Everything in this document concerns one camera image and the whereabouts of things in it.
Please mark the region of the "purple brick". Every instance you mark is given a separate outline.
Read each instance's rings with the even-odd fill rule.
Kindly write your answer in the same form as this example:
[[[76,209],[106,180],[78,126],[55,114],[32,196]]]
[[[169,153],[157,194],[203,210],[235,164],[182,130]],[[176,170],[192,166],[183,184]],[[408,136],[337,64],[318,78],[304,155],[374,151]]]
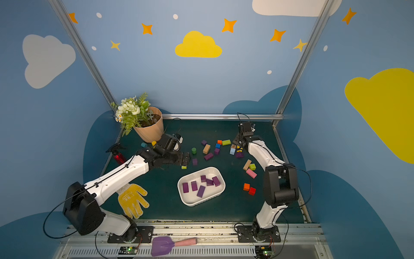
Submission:
[[[196,194],[197,197],[202,198],[205,192],[205,186],[200,186]]]
[[[188,193],[189,192],[189,185],[187,182],[182,184],[182,191],[183,193]]]
[[[210,159],[212,159],[214,157],[214,155],[212,153],[208,153],[207,155],[204,156],[204,159],[206,161],[209,161]]]
[[[197,181],[192,181],[192,182],[191,182],[191,188],[192,188],[192,191],[193,191],[193,192],[195,192],[195,191],[197,191],[197,190],[198,190]]]

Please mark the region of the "white plastic storage bin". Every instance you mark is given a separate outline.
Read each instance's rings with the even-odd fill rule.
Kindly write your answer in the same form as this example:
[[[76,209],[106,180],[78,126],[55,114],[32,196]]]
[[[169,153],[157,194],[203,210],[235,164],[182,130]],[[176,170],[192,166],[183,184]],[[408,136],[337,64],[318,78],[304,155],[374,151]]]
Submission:
[[[217,168],[207,167],[182,177],[177,188],[182,203],[194,207],[221,195],[226,183]]]

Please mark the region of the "dark purple block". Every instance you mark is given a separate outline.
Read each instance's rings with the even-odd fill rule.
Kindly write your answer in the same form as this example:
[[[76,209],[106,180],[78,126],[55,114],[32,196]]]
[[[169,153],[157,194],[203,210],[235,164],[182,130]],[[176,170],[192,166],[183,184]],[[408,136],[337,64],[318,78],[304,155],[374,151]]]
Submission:
[[[214,182],[211,179],[206,179],[207,186],[213,186]]]

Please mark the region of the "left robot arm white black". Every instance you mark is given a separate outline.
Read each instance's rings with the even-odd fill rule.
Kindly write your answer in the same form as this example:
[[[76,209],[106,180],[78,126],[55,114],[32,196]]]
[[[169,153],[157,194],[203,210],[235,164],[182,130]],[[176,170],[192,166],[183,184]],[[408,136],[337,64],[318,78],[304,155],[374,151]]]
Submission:
[[[154,145],[138,150],[125,163],[102,177],[85,184],[73,183],[67,190],[63,215],[80,235],[107,232],[131,243],[138,236],[134,218],[142,214],[138,204],[145,207],[146,192],[132,184],[132,180],[163,165],[186,166],[190,154],[181,152],[180,134],[163,134]],[[123,214],[114,214],[101,208],[108,198],[118,193],[119,199],[131,202]]]

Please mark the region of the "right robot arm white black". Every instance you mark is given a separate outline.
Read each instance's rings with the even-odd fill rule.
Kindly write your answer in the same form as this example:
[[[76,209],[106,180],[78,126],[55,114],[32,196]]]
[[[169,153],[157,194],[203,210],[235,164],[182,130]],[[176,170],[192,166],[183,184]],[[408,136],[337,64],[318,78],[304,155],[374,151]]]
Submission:
[[[269,231],[289,204],[299,198],[297,171],[294,165],[273,154],[264,140],[254,134],[251,122],[239,123],[238,130],[234,144],[247,150],[264,170],[265,201],[252,228],[256,233]]]

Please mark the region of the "lime green flat brick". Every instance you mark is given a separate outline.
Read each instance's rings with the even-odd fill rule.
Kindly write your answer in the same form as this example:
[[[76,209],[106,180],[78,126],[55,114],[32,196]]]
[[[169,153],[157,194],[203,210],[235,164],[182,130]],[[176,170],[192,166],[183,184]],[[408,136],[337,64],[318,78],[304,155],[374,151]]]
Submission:
[[[230,145],[230,144],[231,144],[231,140],[223,140],[222,141],[223,146]]]

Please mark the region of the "tan brick right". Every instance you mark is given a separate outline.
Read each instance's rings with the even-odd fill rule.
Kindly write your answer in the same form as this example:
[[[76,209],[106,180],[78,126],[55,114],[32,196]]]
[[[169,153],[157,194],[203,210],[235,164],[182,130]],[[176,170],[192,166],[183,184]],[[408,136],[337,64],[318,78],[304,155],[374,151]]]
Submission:
[[[250,159],[247,160],[247,162],[245,163],[243,170],[248,170],[250,168],[252,161]]]

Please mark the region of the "pink brick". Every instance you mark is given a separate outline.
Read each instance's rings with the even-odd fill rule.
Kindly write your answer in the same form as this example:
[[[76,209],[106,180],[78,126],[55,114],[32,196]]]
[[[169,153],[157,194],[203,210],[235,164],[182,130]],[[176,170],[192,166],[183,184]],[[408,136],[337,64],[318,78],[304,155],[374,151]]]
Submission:
[[[251,169],[247,169],[246,173],[253,179],[255,179],[257,177],[257,174],[254,171],[252,171]]]

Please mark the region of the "tan wooden brick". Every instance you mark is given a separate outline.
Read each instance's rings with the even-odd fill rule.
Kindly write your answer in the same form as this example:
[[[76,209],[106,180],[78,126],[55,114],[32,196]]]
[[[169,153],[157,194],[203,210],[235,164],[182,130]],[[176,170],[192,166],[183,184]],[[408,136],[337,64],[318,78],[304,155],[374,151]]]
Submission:
[[[210,148],[211,148],[211,146],[210,146],[209,144],[206,144],[206,145],[204,146],[203,153],[204,153],[204,154],[208,154],[208,153],[209,153],[209,151],[210,151]]]

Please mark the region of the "orange cube right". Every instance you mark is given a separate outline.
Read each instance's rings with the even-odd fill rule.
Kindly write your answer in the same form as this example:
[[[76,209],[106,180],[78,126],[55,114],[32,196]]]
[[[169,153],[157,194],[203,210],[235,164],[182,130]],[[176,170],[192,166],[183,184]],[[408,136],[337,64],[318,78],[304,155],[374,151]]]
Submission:
[[[248,192],[250,190],[250,188],[251,188],[250,184],[245,183],[243,190]]]

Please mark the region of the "red spray bottle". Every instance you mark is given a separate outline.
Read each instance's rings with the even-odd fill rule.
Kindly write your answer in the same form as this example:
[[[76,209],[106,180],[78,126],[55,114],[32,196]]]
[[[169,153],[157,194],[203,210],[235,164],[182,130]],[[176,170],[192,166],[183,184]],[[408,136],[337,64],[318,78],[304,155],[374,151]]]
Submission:
[[[121,146],[121,144],[119,142],[115,143],[114,145],[112,145],[107,151],[106,153],[111,153],[112,157],[114,158],[114,160],[119,164],[122,165],[124,164],[127,159],[124,157],[124,155],[119,151],[119,150],[125,150],[124,147]]]

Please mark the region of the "potted plant terracotta pot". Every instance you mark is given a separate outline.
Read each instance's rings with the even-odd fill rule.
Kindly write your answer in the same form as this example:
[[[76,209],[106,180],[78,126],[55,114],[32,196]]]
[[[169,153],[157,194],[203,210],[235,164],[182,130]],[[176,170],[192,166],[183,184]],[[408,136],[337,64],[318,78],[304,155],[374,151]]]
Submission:
[[[111,103],[115,121],[121,124],[122,136],[135,131],[145,142],[159,141],[164,133],[162,112],[148,101],[148,93]]]

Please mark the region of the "red cube right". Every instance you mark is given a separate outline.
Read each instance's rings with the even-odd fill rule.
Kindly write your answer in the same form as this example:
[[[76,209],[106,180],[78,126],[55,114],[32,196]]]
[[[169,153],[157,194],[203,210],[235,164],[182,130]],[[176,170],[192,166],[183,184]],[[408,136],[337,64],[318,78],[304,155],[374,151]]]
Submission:
[[[250,194],[250,195],[255,195],[255,193],[256,193],[256,189],[255,189],[255,188],[253,188],[253,187],[250,187],[250,189],[249,189],[249,194]]]

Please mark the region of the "yellow work glove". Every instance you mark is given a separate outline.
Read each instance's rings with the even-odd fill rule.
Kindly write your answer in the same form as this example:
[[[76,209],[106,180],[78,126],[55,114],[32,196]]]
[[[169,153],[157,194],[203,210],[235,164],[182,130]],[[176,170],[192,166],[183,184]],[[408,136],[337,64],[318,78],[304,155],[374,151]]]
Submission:
[[[144,198],[148,192],[141,186],[128,183],[116,191],[118,203],[124,214],[131,219],[139,219],[143,215],[143,208],[149,208],[149,202]]]

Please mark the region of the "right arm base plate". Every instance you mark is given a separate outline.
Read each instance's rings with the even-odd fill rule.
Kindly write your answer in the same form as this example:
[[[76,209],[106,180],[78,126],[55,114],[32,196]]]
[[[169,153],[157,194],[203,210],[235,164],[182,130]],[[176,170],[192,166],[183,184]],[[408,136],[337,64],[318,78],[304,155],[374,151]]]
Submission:
[[[239,243],[279,243],[281,236],[278,227],[262,229],[256,226],[237,225],[235,226]]]

